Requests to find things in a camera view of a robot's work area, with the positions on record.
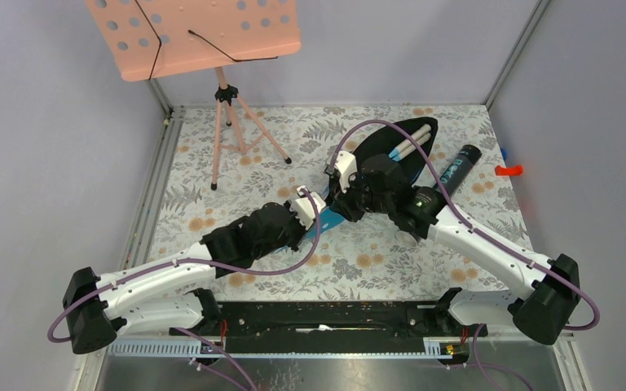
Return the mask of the blue racket cover bag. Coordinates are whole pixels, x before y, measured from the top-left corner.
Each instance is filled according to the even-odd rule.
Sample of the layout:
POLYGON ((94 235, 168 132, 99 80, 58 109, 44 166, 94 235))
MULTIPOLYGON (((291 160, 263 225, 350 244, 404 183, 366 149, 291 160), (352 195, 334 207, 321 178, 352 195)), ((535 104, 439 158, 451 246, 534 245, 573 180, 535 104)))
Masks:
MULTIPOLYGON (((356 156, 356 162, 361 165, 366 159, 376 154, 385 154, 389 156, 390 151, 399 143, 405 139, 411 138, 411 135, 416 132, 423 125, 431 126, 432 138, 423 146, 417 146, 417 149, 408 157, 399 162, 404 174, 412 184, 417 186, 416 181, 421 176, 421 173, 425 167, 424 156, 430 154, 430 149, 433 146, 433 138, 438 130, 438 122, 432 117, 418 117, 409 120, 402 120, 399 122, 382 122, 381 128, 372 132, 367 136, 358 147, 356 147, 350 153, 356 156)), ((329 162, 325 168, 325 173, 328 175, 333 167, 333 158, 343 150, 341 147, 337 147, 330 155, 329 162)), ((328 195, 328 186, 324 191, 324 201, 328 195)), ((399 214, 395 217, 386 215, 399 229, 399 231, 406 231, 410 233, 417 233, 419 236, 426 237, 429 230, 429 225, 437 221, 435 210, 440 210, 442 206, 432 206, 428 201, 428 208, 425 207, 423 201, 416 202, 416 195, 399 209, 399 214)), ((333 228, 342 222, 349 222, 341 215, 333 212, 327 206, 327 208, 320 215, 321 223, 326 224, 328 228, 333 228)))

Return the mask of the blue racket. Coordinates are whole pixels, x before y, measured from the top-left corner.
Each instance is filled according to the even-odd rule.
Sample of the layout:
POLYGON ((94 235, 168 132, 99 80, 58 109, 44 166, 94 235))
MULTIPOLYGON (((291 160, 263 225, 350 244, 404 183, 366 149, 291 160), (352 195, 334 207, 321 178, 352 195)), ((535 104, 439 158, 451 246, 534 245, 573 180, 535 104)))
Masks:
POLYGON ((422 145, 429 141, 432 137, 430 125, 423 125, 411 135, 411 138, 405 139, 397 144, 389 153, 389 158, 400 161, 416 150, 414 143, 422 145))
POLYGON ((421 147, 432 138, 431 133, 423 134, 420 138, 415 140, 415 143, 410 142, 409 140, 405 140, 398 144, 389 154, 389 158, 394 161, 401 161, 404 158, 411 155, 416 149, 417 146, 421 147))

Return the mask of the black shuttlecock tube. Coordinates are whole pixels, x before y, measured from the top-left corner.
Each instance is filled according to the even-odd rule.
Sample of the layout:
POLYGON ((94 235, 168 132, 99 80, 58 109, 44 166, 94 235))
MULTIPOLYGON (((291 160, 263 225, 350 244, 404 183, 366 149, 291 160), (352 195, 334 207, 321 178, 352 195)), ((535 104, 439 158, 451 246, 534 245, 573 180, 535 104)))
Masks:
POLYGON ((425 238, 419 236, 417 233, 397 231, 395 237, 401 244, 412 248, 416 247, 425 239, 434 243, 436 240, 442 242, 442 240, 439 239, 439 230, 443 228, 447 228, 448 230, 456 228, 456 232, 453 233, 453 235, 460 233, 463 222, 450 209, 451 201, 447 200, 447 197, 440 191, 440 187, 443 187, 447 194, 452 196, 481 158, 481 155, 481 151, 476 146, 466 144, 456 154, 450 165, 443 171, 439 180, 432 188, 429 189, 428 187, 417 186, 412 188, 415 192, 415 196, 417 196, 415 199, 416 202, 423 201, 425 207, 428 208, 429 201, 431 208, 432 206, 442 206, 442 208, 435 210, 438 220, 435 224, 429 225, 429 231, 425 238))

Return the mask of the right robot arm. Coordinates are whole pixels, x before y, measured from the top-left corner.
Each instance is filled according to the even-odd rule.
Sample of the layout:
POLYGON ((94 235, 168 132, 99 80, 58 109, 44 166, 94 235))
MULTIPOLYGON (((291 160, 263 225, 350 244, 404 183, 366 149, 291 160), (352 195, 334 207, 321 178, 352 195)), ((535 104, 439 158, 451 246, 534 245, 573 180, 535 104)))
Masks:
POLYGON ((453 202, 452 194, 478 158, 474 150, 461 154, 445 173, 434 174, 432 187, 419 187, 421 172, 433 169, 429 155, 438 122, 424 116, 375 125, 354 151, 333 150, 325 170, 329 208, 350 222, 368 213, 384 214, 410 240, 465 255, 505 285, 502 291, 457 291, 434 315, 440 332, 454 336, 466 325, 503 324, 551 345, 562 332, 575 330, 570 317, 580 302, 592 312, 584 330, 600 323, 600 308, 581 289, 573 258, 524 248, 453 202))

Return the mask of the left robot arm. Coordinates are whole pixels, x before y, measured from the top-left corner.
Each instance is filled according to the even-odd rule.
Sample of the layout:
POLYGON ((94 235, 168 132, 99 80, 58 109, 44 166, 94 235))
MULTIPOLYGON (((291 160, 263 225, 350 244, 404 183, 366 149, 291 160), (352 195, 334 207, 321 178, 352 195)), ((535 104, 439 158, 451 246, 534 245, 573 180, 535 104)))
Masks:
POLYGON ((88 354, 123 335, 178 327, 209 335, 221 315, 206 284, 232 272, 254 275, 254 261, 282 248, 298 250, 310 231, 321 233, 326 208, 319 194, 299 187, 297 199, 267 203, 159 261, 102 275, 77 270, 47 338, 88 354))

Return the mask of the pink music stand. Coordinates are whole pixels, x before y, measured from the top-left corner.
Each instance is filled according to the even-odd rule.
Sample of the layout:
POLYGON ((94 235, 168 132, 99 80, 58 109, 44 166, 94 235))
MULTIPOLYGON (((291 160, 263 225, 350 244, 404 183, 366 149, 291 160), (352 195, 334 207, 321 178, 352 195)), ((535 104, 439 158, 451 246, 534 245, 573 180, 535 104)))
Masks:
POLYGON ((237 143, 230 150, 245 154, 267 139, 284 162, 291 163, 238 88, 227 82, 224 68, 299 51, 295 1, 88 0, 85 4, 124 81, 214 70, 218 88, 214 94, 213 190, 218 185, 220 155, 227 147, 221 141, 223 125, 235 131, 237 143))

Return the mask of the red clip on wall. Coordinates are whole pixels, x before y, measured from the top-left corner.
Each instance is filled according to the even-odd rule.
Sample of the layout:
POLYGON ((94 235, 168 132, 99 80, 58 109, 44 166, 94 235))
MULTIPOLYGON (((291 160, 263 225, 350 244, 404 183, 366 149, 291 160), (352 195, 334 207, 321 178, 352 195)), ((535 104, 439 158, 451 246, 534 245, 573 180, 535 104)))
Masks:
POLYGON ((524 173, 524 168, 522 165, 515 165, 515 166, 497 165, 494 168, 494 173, 496 176, 500 176, 500 177, 516 177, 524 173))

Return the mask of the black front rail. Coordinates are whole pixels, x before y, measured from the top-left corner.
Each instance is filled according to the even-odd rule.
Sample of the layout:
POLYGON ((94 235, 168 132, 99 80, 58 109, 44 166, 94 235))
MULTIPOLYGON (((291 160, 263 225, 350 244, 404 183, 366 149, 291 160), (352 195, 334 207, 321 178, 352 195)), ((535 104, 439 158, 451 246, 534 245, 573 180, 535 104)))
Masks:
POLYGON ((419 354, 476 330, 437 301, 227 301, 189 331, 230 354, 419 354))

